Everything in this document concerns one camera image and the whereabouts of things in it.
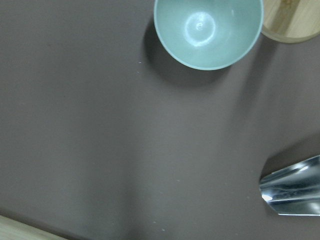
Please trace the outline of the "mint green bowl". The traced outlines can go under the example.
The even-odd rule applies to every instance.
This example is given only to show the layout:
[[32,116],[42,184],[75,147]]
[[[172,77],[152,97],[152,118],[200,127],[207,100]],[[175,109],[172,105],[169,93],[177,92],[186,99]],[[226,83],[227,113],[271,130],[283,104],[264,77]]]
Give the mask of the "mint green bowl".
[[264,21],[261,0],[156,0],[153,22],[161,45],[179,63],[213,71],[241,60]]

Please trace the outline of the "steel scoop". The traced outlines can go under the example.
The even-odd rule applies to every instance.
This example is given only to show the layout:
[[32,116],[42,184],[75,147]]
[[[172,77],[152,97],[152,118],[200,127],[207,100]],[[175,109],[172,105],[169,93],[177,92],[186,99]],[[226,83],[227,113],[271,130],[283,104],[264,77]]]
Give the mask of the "steel scoop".
[[281,216],[320,215],[320,156],[274,171],[259,181],[266,204]]

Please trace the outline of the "wooden mug tree stand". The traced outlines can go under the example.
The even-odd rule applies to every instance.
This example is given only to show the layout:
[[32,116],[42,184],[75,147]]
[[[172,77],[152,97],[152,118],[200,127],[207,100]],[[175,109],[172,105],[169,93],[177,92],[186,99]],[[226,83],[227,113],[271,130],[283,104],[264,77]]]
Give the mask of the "wooden mug tree stand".
[[318,0],[265,0],[261,33],[287,44],[308,41],[320,34]]

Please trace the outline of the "wooden cutting board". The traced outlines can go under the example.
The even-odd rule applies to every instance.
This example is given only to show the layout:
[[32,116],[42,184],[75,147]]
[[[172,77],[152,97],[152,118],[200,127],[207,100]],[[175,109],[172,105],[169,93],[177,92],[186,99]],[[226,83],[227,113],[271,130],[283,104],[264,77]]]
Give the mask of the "wooden cutting board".
[[66,238],[22,222],[0,216],[1,240],[66,240]]

